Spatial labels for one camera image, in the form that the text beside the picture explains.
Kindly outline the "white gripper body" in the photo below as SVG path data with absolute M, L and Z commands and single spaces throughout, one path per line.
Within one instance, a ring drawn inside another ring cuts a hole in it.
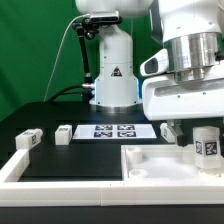
M 143 62 L 143 111 L 148 120 L 224 117 L 224 61 L 207 67 L 199 80 L 177 83 L 168 73 L 168 52 Z

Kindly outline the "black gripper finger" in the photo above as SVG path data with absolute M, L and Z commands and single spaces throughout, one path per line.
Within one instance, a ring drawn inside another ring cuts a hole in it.
M 186 146 L 186 135 L 181 129 L 180 120 L 168 120 L 167 121 L 168 129 L 171 131 L 175 138 L 175 143 L 180 147 Z

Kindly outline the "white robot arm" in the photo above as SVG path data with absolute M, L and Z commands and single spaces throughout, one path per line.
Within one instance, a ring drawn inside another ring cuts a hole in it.
M 84 36 L 98 35 L 100 73 L 90 105 L 116 113 L 141 106 L 150 121 L 165 120 L 180 146 L 180 120 L 224 117 L 224 51 L 219 0 L 75 0 Z M 133 40 L 121 20 L 149 16 L 162 49 L 133 75 Z

